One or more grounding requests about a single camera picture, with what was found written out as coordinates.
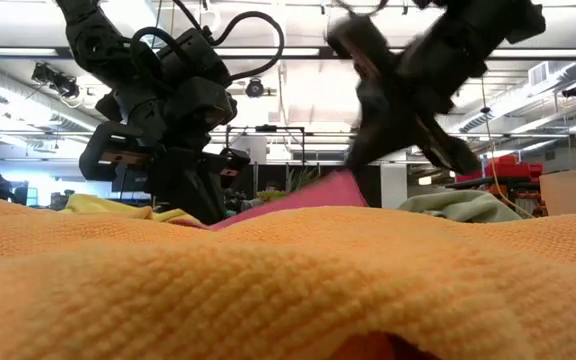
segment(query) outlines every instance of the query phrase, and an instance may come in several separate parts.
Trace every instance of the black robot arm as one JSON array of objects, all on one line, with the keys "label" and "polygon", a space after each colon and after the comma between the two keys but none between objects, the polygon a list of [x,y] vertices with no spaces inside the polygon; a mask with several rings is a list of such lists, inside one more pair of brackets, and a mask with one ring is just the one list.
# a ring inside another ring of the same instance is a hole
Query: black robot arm
[{"label": "black robot arm", "polygon": [[[164,208],[181,208],[213,224],[225,217],[222,187],[250,159],[233,149],[219,155],[204,153],[208,133],[237,114],[237,103],[226,88],[235,79],[270,69],[281,57],[284,34],[270,16],[251,11],[236,16],[213,40],[180,0],[173,1],[194,28],[174,39],[149,27],[129,39],[105,17],[98,1],[57,0],[77,64],[112,89],[96,106],[111,121],[97,127],[79,167],[88,180],[112,181],[118,166],[126,167],[124,174],[145,175],[143,190]],[[278,31],[278,53],[258,69],[230,75],[213,46],[222,43],[238,22],[252,17]],[[155,54],[141,41],[146,35],[160,38],[166,47]]]},{"label": "black robot arm", "polygon": [[[106,18],[98,0],[56,0],[66,20],[66,37],[77,64],[115,89],[137,76],[130,57],[130,39]],[[145,56],[154,56],[142,43]]]},{"label": "black robot arm", "polygon": [[453,107],[451,96],[468,78],[486,72],[485,60],[506,39],[522,41],[545,31],[541,5],[530,0],[413,0],[444,14],[400,54],[369,15],[350,16],[328,34],[340,56],[352,58],[361,77],[362,123],[347,166],[358,169],[393,151],[417,145],[435,166],[469,173],[480,167],[467,144],[435,121]]}]

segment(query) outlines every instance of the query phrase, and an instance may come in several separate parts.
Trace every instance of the yellow cloth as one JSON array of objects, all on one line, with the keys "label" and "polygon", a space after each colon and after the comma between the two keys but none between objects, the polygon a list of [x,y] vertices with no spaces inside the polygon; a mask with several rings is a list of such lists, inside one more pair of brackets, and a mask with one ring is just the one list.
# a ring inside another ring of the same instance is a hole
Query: yellow cloth
[{"label": "yellow cloth", "polygon": [[101,199],[94,195],[73,194],[68,198],[66,208],[61,210],[62,213],[100,213],[111,212],[123,214],[126,217],[135,219],[148,219],[160,222],[187,220],[199,223],[192,215],[181,209],[170,210],[160,214],[152,211],[150,206],[136,208],[134,206],[122,204],[119,202]]},{"label": "yellow cloth", "polygon": [[576,215],[310,208],[211,232],[0,201],[0,359],[385,358],[375,333],[576,360]]}]

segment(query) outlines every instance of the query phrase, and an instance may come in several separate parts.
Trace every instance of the green cloth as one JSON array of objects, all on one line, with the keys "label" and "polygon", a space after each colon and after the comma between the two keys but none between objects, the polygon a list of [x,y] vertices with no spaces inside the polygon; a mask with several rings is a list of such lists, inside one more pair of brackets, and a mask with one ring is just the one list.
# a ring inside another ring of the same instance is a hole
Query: green cloth
[{"label": "green cloth", "polygon": [[449,191],[414,196],[399,210],[474,223],[521,220],[521,217],[491,193],[477,190]]}]

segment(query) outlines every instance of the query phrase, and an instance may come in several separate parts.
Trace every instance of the security camera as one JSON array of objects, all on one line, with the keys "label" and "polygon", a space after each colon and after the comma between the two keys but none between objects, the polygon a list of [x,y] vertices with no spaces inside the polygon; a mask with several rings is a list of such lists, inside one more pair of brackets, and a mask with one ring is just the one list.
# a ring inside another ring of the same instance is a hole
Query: security camera
[{"label": "security camera", "polygon": [[246,95],[251,98],[261,97],[264,94],[264,86],[260,78],[252,78],[246,86]]}]

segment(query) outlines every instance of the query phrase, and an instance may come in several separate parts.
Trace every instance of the ceiling duct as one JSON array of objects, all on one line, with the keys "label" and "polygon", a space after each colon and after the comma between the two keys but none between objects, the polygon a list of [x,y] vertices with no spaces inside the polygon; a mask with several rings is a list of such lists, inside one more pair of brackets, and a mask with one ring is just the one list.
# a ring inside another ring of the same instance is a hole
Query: ceiling duct
[{"label": "ceiling duct", "polygon": [[0,73],[0,102],[2,100],[9,102],[11,100],[10,97],[32,102],[33,105],[50,111],[54,120],[60,122],[60,126],[64,128],[93,131],[100,124],[99,120],[79,110],[71,109],[61,101]]},{"label": "ceiling duct", "polygon": [[528,81],[497,96],[488,105],[490,112],[482,114],[479,110],[461,121],[460,132],[468,132],[485,124],[486,121],[499,119],[524,106],[542,99],[548,94],[564,90],[576,82],[576,62],[564,65],[560,61],[545,61],[528,71]]}]

